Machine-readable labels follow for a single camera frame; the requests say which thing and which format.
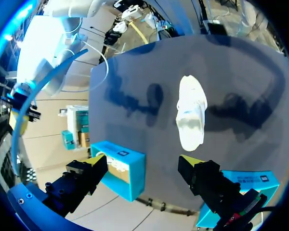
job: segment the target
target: screw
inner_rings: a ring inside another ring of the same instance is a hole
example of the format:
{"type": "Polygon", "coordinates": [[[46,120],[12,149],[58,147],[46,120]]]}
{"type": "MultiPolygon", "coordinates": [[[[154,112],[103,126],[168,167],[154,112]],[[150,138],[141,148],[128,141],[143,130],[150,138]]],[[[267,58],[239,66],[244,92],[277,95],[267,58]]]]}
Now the screw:
{"type": "Polygon", "coordinates": [[[27,193],[26,197],[27,197],[28,199],[31,199],[31,198],[32,198],[32,194],[31,194],[31,193],[27,193]]]}
{"type": "Polygon", "coordinates": [[[25,202],[25,201],[23,200],[23,198],[18,199],[18,203],[19,203],[20,205],[22,205],[24,202],[25,202]]]}

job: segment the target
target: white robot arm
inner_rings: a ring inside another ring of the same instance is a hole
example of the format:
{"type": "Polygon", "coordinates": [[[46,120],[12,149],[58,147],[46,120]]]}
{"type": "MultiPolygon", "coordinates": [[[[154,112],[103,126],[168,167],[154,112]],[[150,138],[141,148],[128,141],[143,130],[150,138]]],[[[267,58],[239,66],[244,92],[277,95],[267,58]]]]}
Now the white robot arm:
{"type": "MultiPolygon", "coordinates": [[[[34,87],[52,69],[79,52],[87,36],[79,34],[83,17],[93,17],[105,0],[49,0],[44,15],[33,17],[25,34],[17,66],[16,88],[34,87]]],[[[43,89],[49,96],[64,86],[69,67],[43,89]]]]}

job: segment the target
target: label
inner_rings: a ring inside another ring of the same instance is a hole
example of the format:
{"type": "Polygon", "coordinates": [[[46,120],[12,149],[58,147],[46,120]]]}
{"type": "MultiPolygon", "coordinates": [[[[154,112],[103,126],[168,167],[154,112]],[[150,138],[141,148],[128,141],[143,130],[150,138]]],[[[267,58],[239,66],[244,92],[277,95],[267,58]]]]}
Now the label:
{"type": "Polygon", "coordinates": [[[267,177],[266,175],[260,176],[260,179],[261,179],[263,182],[268,182],[268,181],[269,181],[269,179],[268,179],[268,177],[267,177]]]}
{"type": "Polygon", "coordinates": [[[125,155],[128,155],[130,153],[128,153],[127,151],[120,151],[118,152],[119,155],[122,155],[122,156],[125,156],[125,155]]]}
{"type": "Polygon", "coordinates": [[[259,176],[251,176],[251,177],[237,177],[237,181],[239,183],[254,183],[261,182],[259,176]]]}

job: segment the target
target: cardboard box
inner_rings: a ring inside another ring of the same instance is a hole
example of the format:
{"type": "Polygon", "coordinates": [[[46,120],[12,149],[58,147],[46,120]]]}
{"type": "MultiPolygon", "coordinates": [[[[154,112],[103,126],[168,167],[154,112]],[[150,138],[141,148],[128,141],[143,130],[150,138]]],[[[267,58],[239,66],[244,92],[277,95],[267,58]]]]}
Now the cardboard box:
{"type": "Polygon", "coordinates": [[[130,183],[130,177],[129,177],[129,171],[126,170],[124,172],[118,171],[115,167],[112,165],[108,165],[108,171],[114,175],[115,177],[125,181],[126,183],[130,183]]]}
{"type": "Polygon", "coordinates": [[[79,132],[79,142],[83,148],[90,147],[90,136],[88,132],[79,132]]]}

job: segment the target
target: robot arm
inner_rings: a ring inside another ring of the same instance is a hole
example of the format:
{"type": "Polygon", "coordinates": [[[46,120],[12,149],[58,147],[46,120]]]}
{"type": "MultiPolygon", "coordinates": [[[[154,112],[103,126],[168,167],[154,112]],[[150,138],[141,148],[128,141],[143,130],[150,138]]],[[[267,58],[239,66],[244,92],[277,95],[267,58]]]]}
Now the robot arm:
{"type": "MultiPolygon", "coordinates": [[[[87,41],[79,34],[83,17],[93,17],[104,0],[49,0],[44,15],[33,17],[26,31],[17,66],[17,83],[1,103],[11,108],[10,126],[14,129],[18,112],[35,86],[64,60],[79,52],[87,41]]],[[[58,94],[65,84],[65,70],[59,72],[44,88],[49,96],[58,94]]],[[[28,122],[39,119],[36,105],[28,110],[21,135],[28,122]]]]}

